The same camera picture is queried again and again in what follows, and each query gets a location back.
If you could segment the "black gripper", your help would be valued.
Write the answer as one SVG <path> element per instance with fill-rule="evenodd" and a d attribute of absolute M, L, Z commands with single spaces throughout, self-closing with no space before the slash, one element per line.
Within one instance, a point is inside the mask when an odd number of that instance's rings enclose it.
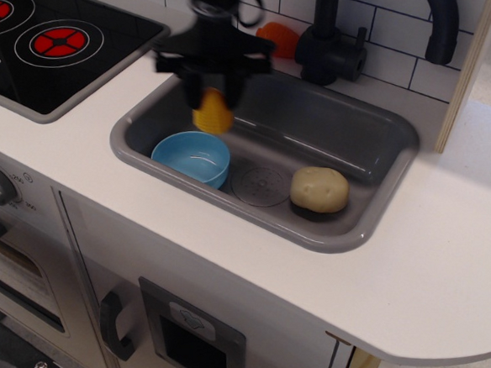
<path fill-rule="evenodd" d="M 238 7 L 222 9 L 191 3 L 193 25 L 155 45 L 156 70 L 179 75 L 187 105 L 198 109 L 203 98 L 201 74 L 224 75 L 228 108 L 238 106 L 248 75 L 268 73 L 276 44 L 237 28 Z"/>

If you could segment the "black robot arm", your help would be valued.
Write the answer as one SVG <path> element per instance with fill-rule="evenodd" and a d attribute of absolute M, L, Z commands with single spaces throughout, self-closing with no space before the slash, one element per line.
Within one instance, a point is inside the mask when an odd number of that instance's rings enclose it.
<path fill-rule="evenodd" d="M 261 0 L 256 0 L 259 7 Z M 171 72 L 182 80 L 185 99 L 197 109 L 203 99 L 203 77 L 219 74 L 224 78 L 224 97 L 230 109 L 238 105 L 245 82 L 253 74 L 269 74 L 276 45 L 239 30 L 253 22 L 240 18 L 240 0 L 189 0 L 195 14 L 193 25 L 155 45 L 156 70 Z"/>

